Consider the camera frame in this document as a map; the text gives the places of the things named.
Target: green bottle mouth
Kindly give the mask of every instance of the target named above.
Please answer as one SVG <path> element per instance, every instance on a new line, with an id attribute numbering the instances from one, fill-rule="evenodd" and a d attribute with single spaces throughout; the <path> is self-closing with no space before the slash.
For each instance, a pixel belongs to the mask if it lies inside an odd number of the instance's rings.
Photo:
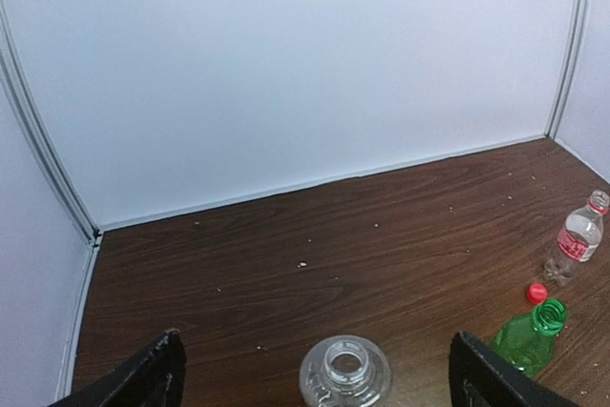
<path id="1" fill-rule="evenodd" d="M 534 329 L 543 336 L 556 336 L 568 319 L 568 310 L 557 299 L 546 299 L 532 311 Z"/>

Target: wooden floor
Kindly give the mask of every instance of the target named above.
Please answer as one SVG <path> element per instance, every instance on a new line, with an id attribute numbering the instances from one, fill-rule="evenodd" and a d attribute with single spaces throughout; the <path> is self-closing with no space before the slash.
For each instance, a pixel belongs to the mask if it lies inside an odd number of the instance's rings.
<path id="1" fill-rule="evenodd" d="M 298 406 L 320 339 L 366 336 L 394 371 L 392 406 L 448 406 L 453 334 L 490 339 L 563 218 L 608 185 L 550 140 L 452 158 L 106 234 L 80 339 L 82 387 L 165 328 L 189 359 L 183 405 Z M 610 404 L 610 240 L 566 288 L 538 380 Z M 298 268 L 300 262 L 306 267 Z"/>

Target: brown wooden surface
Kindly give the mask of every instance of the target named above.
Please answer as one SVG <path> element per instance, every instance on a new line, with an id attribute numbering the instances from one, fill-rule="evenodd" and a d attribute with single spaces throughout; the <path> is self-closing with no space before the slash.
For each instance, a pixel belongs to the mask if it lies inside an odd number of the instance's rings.
<path id="1" fill-rule="evenodd" d="M 530 310 L 525 288 L 596 187 L 539 140 L 110 232 L 75 386 L 177 327 L 184 406 L 297 406 L 307 351 L 356 334 L 390 360 L 390 405 L 450 405 L 453 334 L 490 339 Z M 538 380 L 583 406 L 610 403 L 609 256 L 605 236 L 577 280 L 550 288 L 569 318 Z"/>

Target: red label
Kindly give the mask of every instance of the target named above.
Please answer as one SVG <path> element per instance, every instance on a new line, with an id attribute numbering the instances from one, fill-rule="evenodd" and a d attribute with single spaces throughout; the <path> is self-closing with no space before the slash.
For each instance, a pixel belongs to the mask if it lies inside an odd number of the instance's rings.
<path id="1" fill-rule="evenodd" d="M 559 249 L 562 250 L 566 256 L 577 261 L 582 259 L 589 248 L 589 245 L 580 240 L 576 240 L 565 228 L 559 232 L 557 244 L 559 245 Z"/>

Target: transparent bottle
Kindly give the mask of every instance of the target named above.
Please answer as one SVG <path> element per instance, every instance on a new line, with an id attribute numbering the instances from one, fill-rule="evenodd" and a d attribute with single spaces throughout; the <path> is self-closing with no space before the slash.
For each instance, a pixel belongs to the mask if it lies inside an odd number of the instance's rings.
<path id="1" fill-rule="evenodd" d="M 603 235 L 602 217 L 608 213 L 610 197 L 603 191 L 591 193 L 587 205 L 565 219 L 557 237 L 557 247 L 544 264 L 544 277 L 560 286 L 570 281 L 598 248 Z"/>
<path id="2" fill-rule="evenodd" d="M 391 385 L 383 352 L 357 336 L 334 336 L 317 343 L 299 372 L 301 394 L 310 407 L 379 407 Z"/>
<path id="3" fill-rule="evenodd" d="M 509 319 L 489 347 L 527 376 L 533 376 L 551 360 L 555 339 L 567 318 L 561 301 L 547 299 L 532 313 Z"/>

